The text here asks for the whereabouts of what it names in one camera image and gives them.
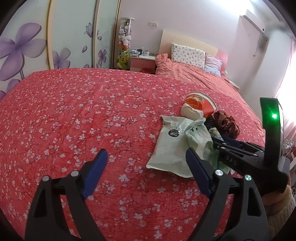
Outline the right hand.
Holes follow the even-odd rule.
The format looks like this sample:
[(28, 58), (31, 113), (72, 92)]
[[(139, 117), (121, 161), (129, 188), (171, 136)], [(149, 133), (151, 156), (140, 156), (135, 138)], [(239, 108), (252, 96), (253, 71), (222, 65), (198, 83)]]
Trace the right hand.
[(273, 192), (261, 197), (267, 215), (270, 238), (274, 238), (295, 209), (295, 197), (290, 185), (283, 193)]

